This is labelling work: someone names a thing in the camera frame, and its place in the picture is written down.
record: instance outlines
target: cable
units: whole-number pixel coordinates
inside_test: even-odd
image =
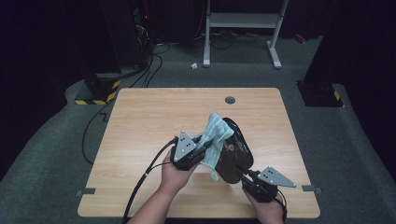
[[[134,84],[136,84],[136,83],[140,80],[140,78],[142,78],[142,77],[149,71],[149,69],[150,69],[150,67],[151,67],[151,64],[152,64],[152,57],[151,57],[151,60],[150,60],[150,62],[149,62],[149,64],[148,64],[148,67],[146,68],[146,71],[145,71],[134,83],[132,83],[132,84],[129,86],[129,88],[132,88],[132,87],[134,86]]]
[[[91,165],[93,165],[93,161],[89,160],[87,155],[85,154],[85,147],[84,147],[84,143],[85,143],[85,136],[87,135],[87,131],[88,128],[90,127],[93,119],[96,118],[96,116],[98,116],[105,108],[107,108],[109,105],[113,104],[113,102],[115,102],[116,98],[114,98],[109,104],[103,106],[98,112],[96,112],[95,115],[93,115],[93,117],[90,119],[90,121],[88,122],[87,126],[85,127],[84,133],[82,135],[82,140],[81,140],[81,151],[82,151],[82,156],[84,157],[85,161]]]
[[[134,187],[134,191],[131,194],[131,197],[129,198],[129,201],[126,205],[125,208],[125,212],[124,215],[122,217],[122,224],[127,223],[127,219],[128,219],[128,213],[129,210],[131,209],[131,205],[132,202],[134,201],[134,196],[136,195],[137,191],[140,189],[140,187],[142,186],[143,182],[145,181],[146,177],[149,175],[149,173],[151,172],[152,169],[154,169],[155,167],[162,165],[162,164],[166,164],[162,163],[159,165],[156,165],[153,167],[154,162],[160,157],[160,155],[172,144],[177,143],[178,137],[174,137],[174,139],[172,139],[171,141],[169,141],[165,146],[163,146],[163,148],[161,148],[161,150],[157,153],[157,155],[154,157],[154,159],[152,160],[151,164],[149,165],[148,169],[146,170],[146,172],[140,177],[139,181],[137,182],[136,186]]]
[[[160,65],[158,66],[158,68],[154,71],[154,73],[151,75],[151,77],[150,77],[150,79],[148,80],[148,83],[147,83],[147,85],[146,85],[146,88],[149,87],[150,81],[154,78],[154,76],[155,76],[155,74],[158,72],[158,70],[160,70],[160,68],[163,66],[163,58],[160,57],[160,56],[157,55],[157,54],[153,54],[153,56],[157,56],[157,57],[161,60],[161,63],[160,63]]]
[[[287,209],[288,203],[286,202],[285,195],[283,195],[282,191],[280,191],[279,189],[278,189],[277,191],[278,191],[278,192],[280,193],[280,195],[282,196],[283,202],[285,202],[285,204],[283,204],[278,198],[274,198],[274,200],[275,200],[277,203],[279,203],[280,206],[282,206],[282,210],[283,210],[282,219],[283,219],[283,222],[285,222],[285,221],[286,221],[286,218],[288,217],[288,209]]]
[[[196,37],[199,34],[199,31],[201,30],[201,26],[202,26],[202,21],[204,20],[204,12],[205,12],[205,2],[204,0],[202,0],[202,14],[201,14],[201,21],[199,22],[199,27],[197,32],[195,33],[195,35],[193,37]]]

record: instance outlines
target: black cable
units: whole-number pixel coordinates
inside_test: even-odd
[[[140,177],[139,181],[137,182],[136,186],[134,187],[134,191],[131,194],[131,197],[129,198],[129,201],[126,205],[125,208],[125,212],[124,215],[122,217],[122,224],[127,223],[128,221],[128,213],[129,210],[131,209],[131,205],[132,202],[134,201],[134,196],[136,195],[137,191],[140,189],[140,187],[142,186],[143,182],[145,181],[146,177],[149,175],[150,171],[152,169],[154,169],[155,167],[157,167],[158,165],[153,167],[154,162],[161,156],[161,154],[172,144],[177,143],[178,137],[175,137],[174,139],[172,139],[171,141],[169,141],[165,146],[163,146],[163,148],[161,148],[161,150],[157,153],[157,155],[154,157],[154,159],[152,160],[151,164],[149,165],[148,169],[146,170],[146,172]]]
[[[132,83],[132,85],[130,85],[129,88],[132,88],[134,86],[134,84],[136,84],[140,80],[140,78],[142,78],[149,71],[151,64],[152,64],[152,57],[148,64],[148,67],[146,68],[146,71],[134,83]]]
[[[87,126],[85,127],[84,133],[82,135],[82,140],[81,140],[81,151],[82,151],[82,156],[84,157],[85,161],[91,165],[93,165],[93,161],[89,160],[87,155],[85,154],[85,147],[84,147],[84,143],[85,143],[85,136],[87,135],[87,131],[88,128],[90,127],[92,121],[96,118],[96,116],[98,116],[105,108],[107,108],[109,105],[113,104],[113,102],[115,101],[116,98],[114,98],[110,103],[108,103],[107,105],[103,106],[98,112],[96,112],[95,115],[92,116],[92,118],[90,119],[90,121],[88,122]]]
[[[282,210],[283,210],[282,219],[283,219],[283,222],[285,222],[285,221],[286,221],[286,218],[288,217],[288,203],[286,202],[285,195],[283,195],[282,191],[278,190],[278,192],[279,192],[280,195],[282,196],[283,202],[285,202],[285,204],[283,204],[278,198],[274,198],[274,200],[275,200],[277,203],[279,203],[280,206],[282,206]]]
[[[154,78],[154,76],[155,76],[155,74],[158,72],[158,70],[160,70],[160,68],[163,66],[163,58],[160,57],[160,55],[157,55],[157,54],[153,54],[153,56],[157,56],[157,57],[161,60],[161,63],[160,63],[160,65],[158,66],[158,68],[154,71],[154,73],[151,75],[151,77],[150,77],[150,79],[148,80],[148,83],[147,83],[147,85],[146,85],[146,88],[149,86],[150,81]]]
[[[153,50],[153,54],[163,54],[163,53],[167,52],[171,48],[171,46],[169,44],[167,44],[167,43],[158,44],[154,48],[157,48],[157,47],[163,46],[163,45],[165,45],[168,48],[166,50],[164,50],[164,51],[161,51],[161,52],[154,52],[154,50]]]

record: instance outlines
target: wire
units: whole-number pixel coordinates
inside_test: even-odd
[[[148,66],[147,66],[145,72],[144,72],[134,83],[132,83],[132,84],[129,86],[129,88],[132,88],[132,87],[134,86],[134,84],[136,84],[136,83],[140,80],[140,78],[142,78],[142,77],[149,71],[151,65],[152,65],[152,57],[151,57],[151,60],[150,60],[150,62],[149,62],[149,64],[148,64]]]
[[[84,160],[93,165],[93,161],[91,161],[90,159],[88,159],[86,153],[85,153],[85,147],[84,147],[84,143],[85,143],[85,137],[87,135],[87,131],[88,128],[90,127],[93,119],[96,118],[96,116],[98,116],[104,109],[106,109],[109,105],[113,104],[113,102],[115,102],[116,98],[114,98],[110,103],[108,103],[107,105],[103,106],[98,112],[96,112],[95,115],[93,115],[93,117],[90,119],[90,121],[88,122],[87,126],[85,127],[84,133],[82,135],[82,140],[81,140],[81,151],[82,151],[82,156],[84,157]]]
[[[285,221],[286,221],[286,218],[288,217],[288,203],[286,202],[285,195],[282,193],[282,191],[280,191],[279,189],[278,189],[277,191],[278,191],[278,192],[280,193],[280,195],[282,196],[283,202],[285,202],[285,204],[283,204],[283,203],[282,203],[279,199],[277,199],[277,198],[274,198],[274,200],[282,206],[282,210],[283,210],[282,219],[283,219],[283,222],[285,222]]]
[[[154,78],[154,76],[155,76],[155,74],[158,72],[158,70],[160,70],[160,68],[163,66],[163,58],[160,57],[160,56],[157,55],[157,54],[153,54],[153,56],[158,57],[158,58],[161,60],[161,63],[160,63],[160,65],[158,66],[158,68],[154,71],[154,73],[151,75],[151,77],[150,77],[150,79],[148,80],[148,83],[147,83],[147,85],[146,85],[146,88],[149,87],[150,81]]]
[[[164,51],[161,51],[161,52],[153,52],[153,54],[163,54],[163,53],[167,52],[171,48],[171,45],[167,44],[167,43],[158,44],[158,45],[154,46],[154,48],[157,48],[159,46],[166,46],[168,48],[166,50],[164,50]]]
[[[205,2],[204,0],[202,0],[202,14],[201,14],[201,21],[199,22],[199,27],[197,32],[195,33],[195,35],[193,37],[196,37],[199,34],[199,31],[201,30],[201,26],[202,26],[202,21],[204,20],[204,12],[205,12]]]
[[[122,224],[125,224],[128,221],[127,220],[128,219],[128,213],[129,213],[129,210],[131,209],[132,202],[134,201],[134,196],[136,196],[137,191],[140,189],[140,187],[142,186],[143,182],[145,181],[146,177],[149,175],[151,170],[154,169],[155,167],[159,166],[159,165],[166,164],[166,162],[165,162],[165,163],[161,163],[159,165],[153,166],[154,162],[161,156],[161,154],[170,145],[177,143],[177,140],[178,140],[178,137],[174,137],[174,139],[172,139],[165,146],[163,146],[163,148],[161,148],[161,150],[157,153],[157,155],[152,160],[151,164],[148,166],[148,169],[146,170],[146,172],[144,174],[142,174],[142,176],[140,177],[140,179],[137,182],[136,186],[134,187],[134,191],[132,192],[131,197],[129,198],[129,201],[128,201],[127,205],[126,205],[125,212],[124,212],[124,215],[122,217]]]
[[[172,163],[172,162],[167,161],[167,162],[163,162],[163,163],[157,164],[157,165],[153,166],[153,167],[151,168],[151,170],[153,170],[155,167],[158,167],[158,166],[161,166],[161,165],[165,165],[165,164],[169,164],[169,163]]]

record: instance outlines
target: white cloth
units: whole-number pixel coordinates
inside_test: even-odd
[[[200,148],[205,142],[213,139],[212,146],[206,150],[205,158],[201,160],[201,164],[212,169],[212,178],[215,180],[219,180],[219,174],[215,168],[223,147],[223,141],[231,136],[233,136],[233,129],[216,112],[210,112],[209,120],[197,147]]]

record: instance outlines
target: black curtain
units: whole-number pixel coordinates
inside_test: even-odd
[[[64,40],[61,1],[2,1],[0,6],[0,177],[31,136],[66,104],[81,79]]]

